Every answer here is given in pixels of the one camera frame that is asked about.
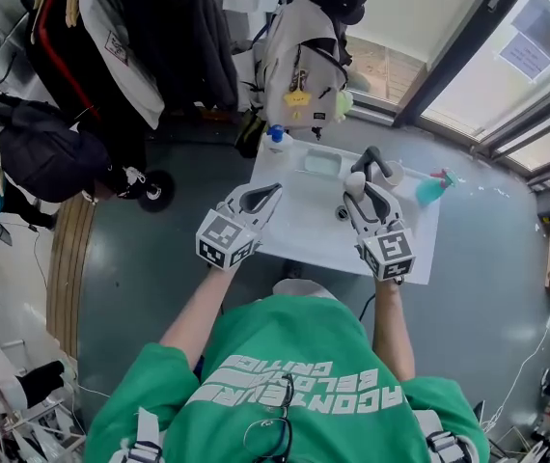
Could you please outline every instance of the wooden floor strip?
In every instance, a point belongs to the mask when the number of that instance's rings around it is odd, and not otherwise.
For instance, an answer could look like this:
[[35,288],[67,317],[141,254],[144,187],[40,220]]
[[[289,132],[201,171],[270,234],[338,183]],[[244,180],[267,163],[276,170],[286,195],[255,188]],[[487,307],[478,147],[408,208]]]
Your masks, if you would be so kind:
[[61,205],[52,242],[47,291],[47,331],[77,358],[77,321],[82,269],[95,208],[82,196]]

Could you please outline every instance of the white backpack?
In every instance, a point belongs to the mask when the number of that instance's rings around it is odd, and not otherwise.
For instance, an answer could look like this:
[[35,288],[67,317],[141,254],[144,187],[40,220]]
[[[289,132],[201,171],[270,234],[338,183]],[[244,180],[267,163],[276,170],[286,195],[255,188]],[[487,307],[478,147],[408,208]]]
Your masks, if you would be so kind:
[[323,128],[334,120],[347,73],[331,19],[309,0],[276,13],[256,70],[256,102],[270,125]]

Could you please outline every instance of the red strap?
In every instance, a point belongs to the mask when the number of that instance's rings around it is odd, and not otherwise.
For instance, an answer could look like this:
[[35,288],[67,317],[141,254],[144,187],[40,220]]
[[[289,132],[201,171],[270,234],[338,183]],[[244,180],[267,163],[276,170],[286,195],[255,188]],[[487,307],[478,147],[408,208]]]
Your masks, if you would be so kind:
[[38,39],[41,40],[41,45],[43,46],[43,49],[50,57],[50,60],[52,61],[56,69],[59,70],[67,79],[74,92],[77,94],[78,98],[84,105],[84,108],[90,110],[93,116],[101,122],[101,116],[99,115],[99,112],[94,108],[95,104],[89,99],[84,90],[80,87],[80,83],[75,79],[75,77],[73,77],[73,75],[71,75],[71,72],[69,71],[69,68],[67,67],[63,59],[54,51],[54,48],[52,48],[50,37],[48,36],[47,30],[45,29],[45,23],[47,22],[53,1],[54,0],[45,0],[43,2],[43,10],[41,11],[40,18],[37,21]]

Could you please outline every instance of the black wheel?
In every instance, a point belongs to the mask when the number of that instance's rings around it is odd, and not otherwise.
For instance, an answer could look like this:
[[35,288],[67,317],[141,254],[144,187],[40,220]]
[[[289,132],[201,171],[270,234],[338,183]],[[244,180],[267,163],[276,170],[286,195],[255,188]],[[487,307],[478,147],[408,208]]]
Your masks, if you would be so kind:
[[175,197],[175,181],[168,172],[148,172],[145,185],[147,190],[138,198],[138,204],[147,212],[163,211]]

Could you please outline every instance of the black backpack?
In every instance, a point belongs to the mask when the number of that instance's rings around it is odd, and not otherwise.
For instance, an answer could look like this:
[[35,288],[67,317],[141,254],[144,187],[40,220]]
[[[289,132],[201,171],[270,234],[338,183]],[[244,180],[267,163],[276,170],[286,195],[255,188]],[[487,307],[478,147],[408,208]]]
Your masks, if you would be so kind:
[[46,103],[0,106],[0,125],[5,127],[0,131],[3,170],[42,201],[61,203],[92,190],[94,180],[110,168],[108,151],[98,138],[72,129],[71,121]]

